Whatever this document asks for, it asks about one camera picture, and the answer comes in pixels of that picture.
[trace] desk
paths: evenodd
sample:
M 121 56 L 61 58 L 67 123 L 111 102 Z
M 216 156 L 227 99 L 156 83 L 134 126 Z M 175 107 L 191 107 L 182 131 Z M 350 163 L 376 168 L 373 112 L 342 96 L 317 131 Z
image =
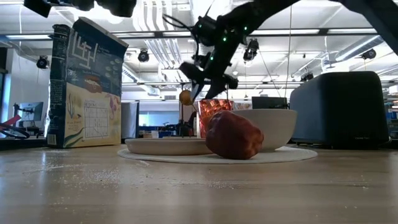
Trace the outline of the desk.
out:
M 398 223 L 398 152 L 199 165 L 125 146 L 0 152 L 2 223 Z

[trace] computer monitor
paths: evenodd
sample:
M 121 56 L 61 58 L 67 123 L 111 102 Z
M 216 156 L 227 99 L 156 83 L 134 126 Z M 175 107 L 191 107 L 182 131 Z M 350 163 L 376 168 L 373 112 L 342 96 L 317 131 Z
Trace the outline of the computer monitor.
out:
M 283 97 L 253 96 L 253 109 L 287 109 L 287 99 Z
M 20 103 L 17 114 L 21 116 L 20 121 L 41 121 L 43 113 L 43 102 Z

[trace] white plate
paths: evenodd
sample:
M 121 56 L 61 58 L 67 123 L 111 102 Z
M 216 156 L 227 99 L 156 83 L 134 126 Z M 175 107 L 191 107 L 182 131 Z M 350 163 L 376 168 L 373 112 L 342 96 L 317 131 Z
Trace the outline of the white plate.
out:
M 206 147 L 205 139 L 126 139 L 130 152 L 156 156 L 192 156 L 212 152 Z

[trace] ceiling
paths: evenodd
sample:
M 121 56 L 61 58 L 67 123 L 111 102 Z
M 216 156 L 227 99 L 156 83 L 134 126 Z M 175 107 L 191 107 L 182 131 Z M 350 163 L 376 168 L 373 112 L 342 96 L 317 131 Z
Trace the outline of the ceiling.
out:
M 70 25 L 71 22 L 75 21 L 77 16 L 87 16 L 111 32 L 145 30 L 142 26 L 134 24 L 134 21 L 142 22 L 144 26 L 146 25 L 147 30 L 168 29 L 164 22 L 161 24 L 156 23 L 158 6 L 161 6 L 161 12 L 171 14 L 191 26 L 194 23 L 193 18 L 200 14 L 203 15 L 211 2 L 210 0 L 142 0 L 138 1 L 133 18 L 120 19 L 120 23 L 117 24 L 112 19 L 117 20 L 118 18 L 104 15 L 96 16 L 90 13 L 84 15 L 78 14 L 76 11 L 66 7 L 53 7 L 49 17 L 44 18 L 18 4 L 0 4 L 2 11 L 0 15 L 0 34 L 46 34 L 53 31 L 52 26 L 54 24 Z M 216 0 L 216 6 L 211 8 L 209 15 L 216 17 L 218 14 L 226 13 L 242 3 L 244 1 Z M 371 25 L 362 15 L 347 10 L 339 3 L 325 0 L 302 0 L 294 4 L 292 8 L 287 8 L 266 20 L 259 29 L 290 28 L 371 28 Z M 397 55 L 392 54 L 392 50 L 385 43 L 374 48 L 377 52 L 377 57 L 373 60 L 364 61 L 352 58 L 334 64 L 335 68 L 331 70 L 327 70 L 325 66 L 322 66 L 322 60 L 325 59 L 325 55 L 321 55 L 322 53 L 329 52 L 330 56 L 333 57 L 337 52 L 344 50 L 363 38 L 363 36 L 358 35 L 258 37 L 260 53 L 252 63 L 245 66 L 243 60 L 245 46 L 242 45 L 236 51 L 231 61 L 232 66 L 226 70 L 226 73 L 232 75 L 237 72 L 238 79 L 241 82 L 271 81 L 271 77 L 273 81 L 284 82 L 286 80 L 299 81 L 300 76 L 305 74 L 305 72 L 312 72 L 315 76 L 330 71 L 372 70 L 382 72 L 386 68 L 398 66 Z M 151 51 L 149 51 L 149 61 L 140 63 L 137 59 L 137 53 L 139 53 L 139 49 L 147 48 L 144 40 L 129 39 L 125 41 L 129 44 L 125 65 L 138 76 L 140 82 L 161 82 L 164 81 L 165 76 L 171 82 L 186 80 L 186 77 L 183 77 L 183 80 L 176 79 L 176 74 L 178 74 L 176 69 L 164 70 L 163 73 L 166 75 L 159 75 L 159 66 L 160 68 L 164 68 L 164 66 L 158 62 Z M 173 55 L 165 40 L 161 40 L 160 42 L 168 52 L 169 58 L 173 60 Z M 176 39 L 176 42 L 182 60 L 190 60 L 196 50 L 196 44 L 193 40 L 191 38 L 179 38 Z M 15 43 L 5 44 L 17 47 Z M 50 56 L 51 48 L 51 41 L 23 41 L 22 43 L 22 51 L 25 57 L 29 58 L 37 58 L 38 55 Z M 398 73 L 394 72 L 394 70 L 381 75 L 381 80 L 393 80 L 396 78 L 398 78 Z M 125 78 L 124 81 L 131 82 L 128 78 Z M 247 90 L 231 90 L 229 95 L 233 96 L 233 98 L 244 98 L 245 95 L 258 95 L 264 89 L 261 94 L 278 96 L 278 92 L 282 92 L 284 95 L 286 91 L 286 95 L 289 97 L 292 91 L 290 88 L 285 90 L 285 85 L 244 85 L 239 88 L 247 88 Z M 180 88 L 161 88 L 160 92 L 162 93 L 161 95 L 177 95 L 180 90 Z M 124 94 L 123 98 L 125 100 L 153 98 L 147 96 L 146 90 L 139 86 L 124 86 L 123 91 L 130 92 Z

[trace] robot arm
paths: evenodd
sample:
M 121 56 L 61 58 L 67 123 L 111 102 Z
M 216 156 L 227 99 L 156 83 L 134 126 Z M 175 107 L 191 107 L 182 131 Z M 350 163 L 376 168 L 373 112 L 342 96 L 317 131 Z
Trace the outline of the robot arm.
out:
M 239 44 L 246 44 L 246 37 L 258 29 L 268 18 L 291 6 L 299 0 L 266 1 L 254 0 L 242 4 L 230 13 L 219 16 L 217 20 L 205 16 L 199 17 L 192 32 L 206 46 L 214 46 L 214 51 L 205 57 L 203 71 L 195 65 L 184 62 L 181 71 L 193 82 L 191 99 L 203 88 L 204 78 L 211 80 L 211 87 L 206 99 L 211 99 L 230 88 L 238 87 L 238 80 L 224 74 L 231 65 L 230 61 Z M 365 16 L 378 34 L 398 54 L 398 7 L 392 0 L 334 0 L 342 3 L 349 10 Z

